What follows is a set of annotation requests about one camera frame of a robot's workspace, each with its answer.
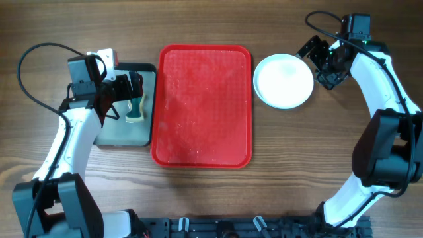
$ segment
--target round white plate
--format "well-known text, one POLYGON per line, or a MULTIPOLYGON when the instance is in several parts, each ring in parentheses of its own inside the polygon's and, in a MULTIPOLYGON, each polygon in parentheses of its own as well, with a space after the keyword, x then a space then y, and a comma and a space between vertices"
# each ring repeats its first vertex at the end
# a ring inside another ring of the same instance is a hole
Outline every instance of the round white plate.
POLYGON ((291 109, 310 97, 314 80, 304 61, 289 54, 275 54, 258 64, 253 85, 258 97, 267 105, 291 109))

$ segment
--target robotic hand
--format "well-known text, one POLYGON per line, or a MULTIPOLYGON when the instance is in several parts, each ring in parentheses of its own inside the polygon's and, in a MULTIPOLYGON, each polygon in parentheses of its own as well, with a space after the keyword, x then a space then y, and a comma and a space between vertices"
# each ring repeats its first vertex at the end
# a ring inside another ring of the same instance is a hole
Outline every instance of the robotic hand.
POLYGON ((308 23, 308 17, 315 13, 322 11, 307 15, 306 24, 338 41, 329 47, 326 41, 314 36, 297 56, 311 59, 317 68, 316 80, 326 89, 333 89, 351 75, 363 92, 371 122, 354 148, 352 175, 312 216, 190 222, 188 218, 139 219, 133 210, 101 214, 83 183, 91 146, 107 111, 113 109, 113 102, 142 96, 142 88, 138 89, 142 79, 133 73, 130 83, 126 75, 115 75, 115 54, 110 54, 113 58, 100 65, 100 70, 96 63, 99 57, 88 55, 69 59, 74 98, 67 97, 59 108, 71 124, 64 149, 59 149, 66 131, 66 121, 61 118, 53 146, 34 180, 20 183, 14 189, 13 202, 22 230, 28 231, 25 234, 28 237, 298 238, 363 234, 367 237, 367 231, 358 230, 360 216, 382 196, 404 194, 408 184, 417 182, 423 173, 423 139, 420 139, 423 116, 399 83, 386 45, 371 41, 369 15, 351 14, 343 19, 332 15, 342 23, 340 35, 335 36, 308 23), (406 144, 394 145, 397 136, 406 144), (52 176, 47 177, 58 152, 59 161, 53 167, 52 176), (34 197, 43 186, 45 192, 36 204, 34 197), (48 215, 44 210, 51 208, 54 200, 62 203, 64 212, 48 215), (32 224, 27 222, 31 209, 35 209, 32 224))

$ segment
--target red rectangular tray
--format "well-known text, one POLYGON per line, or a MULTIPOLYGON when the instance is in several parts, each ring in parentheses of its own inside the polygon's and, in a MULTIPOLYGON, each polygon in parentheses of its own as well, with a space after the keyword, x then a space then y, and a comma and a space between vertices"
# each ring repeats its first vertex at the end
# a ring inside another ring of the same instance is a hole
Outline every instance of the red rectangular tray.
POLYGON ((157 76, 154 161, 169 167, 244 167, 252 155, 251 97, 246 48, 166 46, 157 76))

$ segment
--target wooden surface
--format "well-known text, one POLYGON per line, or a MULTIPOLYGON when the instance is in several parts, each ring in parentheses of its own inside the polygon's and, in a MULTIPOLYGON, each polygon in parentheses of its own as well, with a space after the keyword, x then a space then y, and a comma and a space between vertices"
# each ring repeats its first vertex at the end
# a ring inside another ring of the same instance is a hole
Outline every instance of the wooden surface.
MULTIPOLYGON (((20 55, 40 42, 81 52, 114 48, 120 61, 157 65, 167 44, 240 44, 253 68, 266 56, 294 54, 316 34, 304 16, 316 9, 339 16, 372 15, 374 40, 386 42, 408 95, 423 106, 423 2, 421 1, 18 1, 0 3, 0 236, 20 237, 11 191, 45 159, 58 118, 20 91, 20 55)), ((330 32, 328 17, 314 17, 330 32)), ((22 65, 22 78, 38 99, 58 107, 70 82, 72 53, 44 48, 22 65)), ((254 95, 251 162, 234 171, 164 169, 149 148, 93 147, 85 182, 102 211, 133 208, 139 216, 278 216, 310 214, 351 173, 352 150, 369 122, 353 79, 333 91, 315 84, 294 110, 275 110, 254 95)), ((423 186, 401 198, 383 198, 366 214, 375 237, 423 236, 423 186)))

